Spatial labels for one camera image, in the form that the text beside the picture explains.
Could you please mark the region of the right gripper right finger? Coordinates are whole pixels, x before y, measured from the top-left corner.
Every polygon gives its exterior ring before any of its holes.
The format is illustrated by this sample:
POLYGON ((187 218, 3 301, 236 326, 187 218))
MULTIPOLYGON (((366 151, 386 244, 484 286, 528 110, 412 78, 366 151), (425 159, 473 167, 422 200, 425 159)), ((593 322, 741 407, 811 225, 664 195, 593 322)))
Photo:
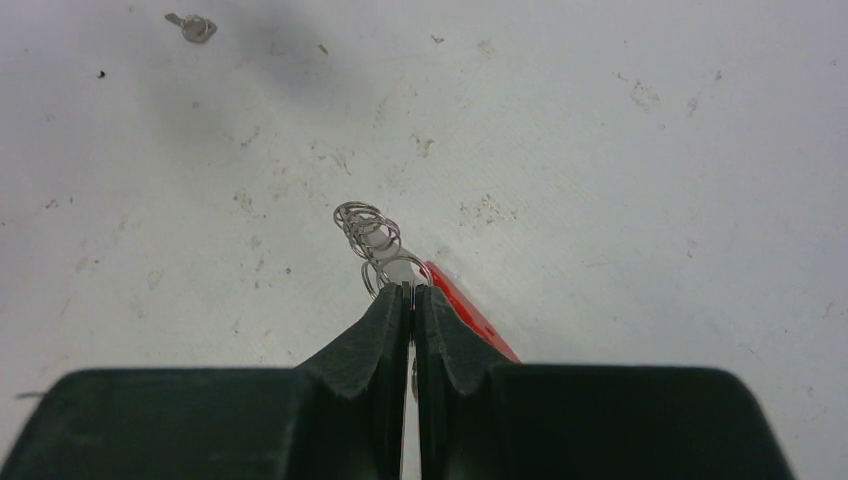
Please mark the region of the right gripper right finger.
POLYGON ((414 293, 426 479, 789 479, 748 388, 719 369, 509 360, 434 287, 414 293))

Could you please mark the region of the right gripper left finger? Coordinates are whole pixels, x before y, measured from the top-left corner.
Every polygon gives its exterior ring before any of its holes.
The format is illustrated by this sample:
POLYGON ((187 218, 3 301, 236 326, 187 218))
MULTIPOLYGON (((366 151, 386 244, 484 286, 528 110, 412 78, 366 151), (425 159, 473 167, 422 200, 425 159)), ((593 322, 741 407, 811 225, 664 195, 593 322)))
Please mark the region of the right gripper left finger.
POLYGON ((5 479, 396 479, 411 289, 290 368, 88 369, 41 398, 5 479))

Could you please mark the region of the small silver key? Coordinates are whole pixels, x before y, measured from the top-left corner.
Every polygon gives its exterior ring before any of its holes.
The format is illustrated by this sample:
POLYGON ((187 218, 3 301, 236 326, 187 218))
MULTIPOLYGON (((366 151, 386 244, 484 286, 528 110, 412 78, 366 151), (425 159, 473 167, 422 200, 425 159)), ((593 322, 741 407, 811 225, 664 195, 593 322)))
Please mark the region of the small silver key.
POLYGON ((183 38, 190 43, 206 43, 217 32, 213 21, 199 15, 180 17, 176 13, 168 13, 164 19, 178 26, 183 38))

